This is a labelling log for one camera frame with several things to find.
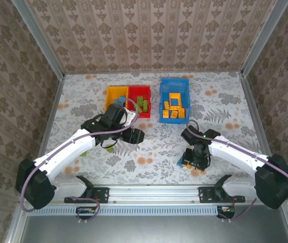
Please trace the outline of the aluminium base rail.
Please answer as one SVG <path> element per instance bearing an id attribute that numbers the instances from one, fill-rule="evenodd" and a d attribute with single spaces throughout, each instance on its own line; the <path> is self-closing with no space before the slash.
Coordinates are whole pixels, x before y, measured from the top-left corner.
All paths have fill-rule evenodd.
<path id="1" fill-rule="evenodd" d="M 190 186 L 112 186 L 109 188 L 109 199 L 107 204 L 112 203 L 154 203 L 154 202 L 169 202 L 174 204 L 200 202 L 199 191 L 200 187 L 208 187 L 202 185 Z M 24 198 L 36 210 L 44 208 L 54 200 L 64 200 L 66 197 L 81 196 L 86 189 L 86 185 L 77 181 L 69 182 L 55 187 L 49 185 L 43 189 L 35 189 L 34 191 L 25 191 Z"/>

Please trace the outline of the thin grey table edge strip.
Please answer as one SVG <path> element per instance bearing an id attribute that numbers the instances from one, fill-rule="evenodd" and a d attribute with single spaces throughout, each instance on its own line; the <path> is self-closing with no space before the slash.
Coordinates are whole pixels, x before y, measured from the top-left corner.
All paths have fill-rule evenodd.
<path id="1" fill-rule="evenodd" d="M 140 70 L 140 71 L 96 71 L 96 72 L 66 72 L 65 75 L 86 75 L 86 74 L 126 74 L 126 73 L 203 73 L 203 72 L 239 72 L 239 69 L 233 70 Z"/>

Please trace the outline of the yellow lego window frame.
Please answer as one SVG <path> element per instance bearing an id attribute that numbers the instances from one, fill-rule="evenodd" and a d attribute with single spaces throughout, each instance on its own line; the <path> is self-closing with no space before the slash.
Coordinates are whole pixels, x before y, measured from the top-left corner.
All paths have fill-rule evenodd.
<path id="1" fill-rule="evenodd" d="M 177 110 L 182 108 L 182 100 L 180 93 L 169 93 L 169 105 L 170 109 Z"/>

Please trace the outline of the blue plastic bin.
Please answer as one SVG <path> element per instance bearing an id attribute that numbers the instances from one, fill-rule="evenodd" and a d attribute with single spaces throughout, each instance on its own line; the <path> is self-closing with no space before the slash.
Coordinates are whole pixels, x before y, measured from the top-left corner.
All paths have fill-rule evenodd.
<path id="1" fill-rule="evenodd" d="M 169 105 L 169 93 L 180 93 L 182 108 L 186 110 L 186 118 L 170 118 L 172 109 Z M 162 118 L 162 110 L 169 110 L 169 118 Z M 160 83 L 159 122 L 166 124 L 186 124 L 190 118 L 190 88 L 187 78 L 162 78 Z"/>

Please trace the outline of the red plastic bin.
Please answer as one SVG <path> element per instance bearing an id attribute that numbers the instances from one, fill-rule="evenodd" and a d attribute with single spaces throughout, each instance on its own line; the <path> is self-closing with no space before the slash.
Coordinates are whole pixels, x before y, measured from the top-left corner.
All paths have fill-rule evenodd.
<path id="1" fill-rule="evenodd" d="M 128 99 L 131 99 L 135 104 L 137 104 L 137 97 L 143 96 L 143 100 L 149 101 L 149 112 L 139 113 L 140 118 L 150 118 L 151 117 L 151 88 L 150 86 L 129 86 Z"/>

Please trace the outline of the grey metal panel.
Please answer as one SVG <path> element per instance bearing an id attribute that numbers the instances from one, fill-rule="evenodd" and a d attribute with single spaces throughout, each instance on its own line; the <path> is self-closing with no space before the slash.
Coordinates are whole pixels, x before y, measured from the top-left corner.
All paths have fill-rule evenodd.
<path id="1" fill-rule="evenodd" d="M 21 243 L 288 243 L 280 216 L 222 222 L 203 216 L 30 217 Z"/>

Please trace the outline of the floral table cover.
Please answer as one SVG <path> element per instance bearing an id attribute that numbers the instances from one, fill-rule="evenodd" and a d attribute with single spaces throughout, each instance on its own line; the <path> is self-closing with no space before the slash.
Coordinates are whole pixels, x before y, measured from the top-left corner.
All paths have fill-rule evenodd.
<path id="1" fill-rule="evenodd" d="M 86 120 L 104 112 L 109 86 L 147 85 L 151 88 L 151 116 L 140 118 L 135 127 L 145 133 L 138 145 L 118 142 L 113 150 L 96 146 L 85 156 L 64 165 L 59 179 L 82 175 L 93 184 L 213 184 L 226 174 L 247 173 L 213 156 L 203 172 L 181 168 L 177 161 L 188 147 L 181 137 L 184 125 L 159 121 L 160 82 L 164 77 L 187 78 L 190 84 L 190 117 L 199 129 L 213 129 L 230 141 L 264 153 L 250 115 L 249 101 L 239 72 L 69 74 L 64 78 L 47 150 L 70 138 Z"/>

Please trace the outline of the black connector socket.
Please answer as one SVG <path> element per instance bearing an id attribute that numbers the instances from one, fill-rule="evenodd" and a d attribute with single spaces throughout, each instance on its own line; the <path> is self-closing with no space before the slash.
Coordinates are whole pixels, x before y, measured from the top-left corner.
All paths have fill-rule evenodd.
<path id="1" fill-rule="evenodd" d="M 94 214 L 96 207 L 78 207 L 76 208 L 76 214 Z"/>
<path id="2" fill-rule="evenodd" d="M 234 206 L 218 206 L 217 207 L 218 214 L 223 215 L 227 218 L 231 218 L 235 214 L 235 207 Z"/>

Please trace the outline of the aluminium upright frame post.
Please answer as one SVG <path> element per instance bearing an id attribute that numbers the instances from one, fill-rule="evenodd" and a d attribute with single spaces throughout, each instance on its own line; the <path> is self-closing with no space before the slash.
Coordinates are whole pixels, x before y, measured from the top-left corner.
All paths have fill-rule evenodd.
<path id="1" fill-rule="evenodd" d="M 32 11 L 28 7 L 25 0 L 12 0 L 14 6 L 18 10 L 20 16 L 25 22 L 30 33 L 33 35 L 35 41 L 39 45 L 42 53 L 46 57 L 48 63 L 50 64 L 52 70 L 59 80 L 64 79 L 64 71 L 59 63 L 56 54 L 52 50 L 50 43 L 47 41 L 44 32 L 41 30 L 41 26 L 38 24 L 36 18 L 34 17 Z"/>
<path id="2" fill-rule="evenodd" d="M 253 44 L 242 68 L 242 76 L 247 76 L 253 65 L 255 64 L 257 58 L 260 56 L 262 49 L 269 40 L 271 34 L 273 33 L 278 21 L 282 17 L 284 11 L 288 6 L 288 0 L 276 0 L 261 31 L 256 38 L 255 43 Z"/>

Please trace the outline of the yellow plastic bin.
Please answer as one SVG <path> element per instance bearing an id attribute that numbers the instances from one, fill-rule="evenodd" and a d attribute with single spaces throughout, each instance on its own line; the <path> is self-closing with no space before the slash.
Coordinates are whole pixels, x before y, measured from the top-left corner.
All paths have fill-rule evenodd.
<path id="1" fill-rule="evenodd" d="M 128 98 L 128 91 L 128 86 L 108 86 L 104 110 L 107 110 L 109 105 L 115 102 L 115 99 L 119 100 L 121 96 Z"/>

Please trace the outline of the aluminium table edge rail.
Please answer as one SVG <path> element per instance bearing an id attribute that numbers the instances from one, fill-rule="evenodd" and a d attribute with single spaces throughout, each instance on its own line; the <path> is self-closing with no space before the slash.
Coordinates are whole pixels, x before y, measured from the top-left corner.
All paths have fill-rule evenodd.
<path id="1" fill-rule="evenodd" d="M 59 101 L 60 101 L 60 97 L 62 95 L 62 90 L 63 90 L 63 86 L 64 86 L 64 76 L 63 78 L 61 78 L 58 82 L 58 86 L 57 86 L 57 90 L 54 96 L 54 100 L 52 103 L 52 107 L 49 113 L 49 117 L 48 117 L 48 121 L 46 124 L 46 128 L 44 131 L 44 135 L 42 138 L 42 142 L 39 148 L 39 152 L 38 152 L 38 156 L 37 158 L 42 157 L 43 155 L 45 155 L 46 153 L 46 149 L 47 149 L 47 144 L 50 138 L 50 134 L 51 134 L 51 130 L 52 130 L 52 126 L 53 126 L 53 122 L 54 122 L 54 118 L 55 118 L 55 114 L 59 105 Z"/>
<path id="2" fill-rule="evenodd" d="M 266 138 L 266 134 L 262 126 L 260 115 L 258 113 L 258 109 L 255 104 L 248 80 L 241 73 L 239 73 L 239 79 L 244 92 L 245 101 L 249 108 L 249 114 L 253 122 L 253 130 L 258 139 L 259 146 L 257 149 L 250 149 L 250 148 L 248 149 L 250 150 L 252 156 L 239 152 L 240 155 L 243 156 L 243 162 L 236 163 L 235 165 L 243 169 L 246 173 L 248 173 L 252 177 L 253 180 L 255 180 L 255 172 L 257 171 L 257 167 L 262 167 L 264 165 L 263 162 L 259 161 L 256 158 L 257 154 L 259 154 L 261 158 L 266 160 L 268 156 L 272 155 L 272 152 L 270 150 L 270 146 L 268 144 L 268 140 Z"/>

